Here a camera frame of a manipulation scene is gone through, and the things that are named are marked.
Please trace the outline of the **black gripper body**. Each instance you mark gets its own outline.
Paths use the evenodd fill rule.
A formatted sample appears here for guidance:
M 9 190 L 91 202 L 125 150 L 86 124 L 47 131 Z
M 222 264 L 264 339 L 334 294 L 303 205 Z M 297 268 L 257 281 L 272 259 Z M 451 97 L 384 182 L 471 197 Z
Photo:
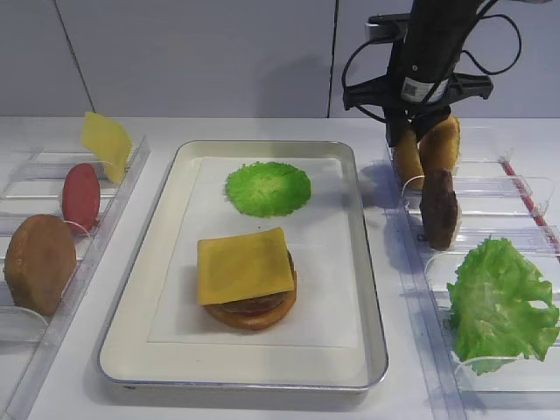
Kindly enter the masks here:
M 433 83 L 405 77 L 394 82 L 387 75 L 343 88 L 344 109 L 366 105 L 384 110 L 406 111 L 409 116 L 427 114 L 470 97 L 488 99 L 493 83 L 488 76 L 453 73 L 429 95 Z

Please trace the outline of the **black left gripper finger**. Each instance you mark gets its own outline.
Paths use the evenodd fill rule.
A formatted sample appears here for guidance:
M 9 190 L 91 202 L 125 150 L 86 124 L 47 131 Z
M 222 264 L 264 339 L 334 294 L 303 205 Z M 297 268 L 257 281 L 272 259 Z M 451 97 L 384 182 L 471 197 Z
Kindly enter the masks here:
M 404 111 L 385 111 L 386 140 L 389 147 L 396 147 L 414 129 Z

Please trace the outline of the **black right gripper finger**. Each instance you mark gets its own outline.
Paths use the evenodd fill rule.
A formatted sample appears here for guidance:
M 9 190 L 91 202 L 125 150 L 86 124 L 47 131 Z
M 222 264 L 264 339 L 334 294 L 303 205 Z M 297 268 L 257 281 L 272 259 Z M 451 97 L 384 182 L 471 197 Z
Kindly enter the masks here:
M 416 141 L 420 142 L 424 136 L 438 124 L 445 121 L 451 114 L 449 105 L 428 107 L 415 115 Z

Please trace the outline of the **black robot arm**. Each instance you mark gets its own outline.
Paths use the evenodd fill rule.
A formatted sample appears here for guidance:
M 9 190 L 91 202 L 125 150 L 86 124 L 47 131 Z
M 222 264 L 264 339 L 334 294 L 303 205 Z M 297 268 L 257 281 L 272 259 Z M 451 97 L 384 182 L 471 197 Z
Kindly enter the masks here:
M 396 147 L 407 128 L 417 137 L 441 123 L 451 105 L 469 97 L 487 99 L 493 83 L 487 75 L 455 70 L 467 36 L 480 18 L 478 1 L 416 0 L 408 13 L 375 15 L 366 23 L 365 46 L 392 46 L 386 73 L 349 85 L 345 109 L 382 109 L 388 146 Z

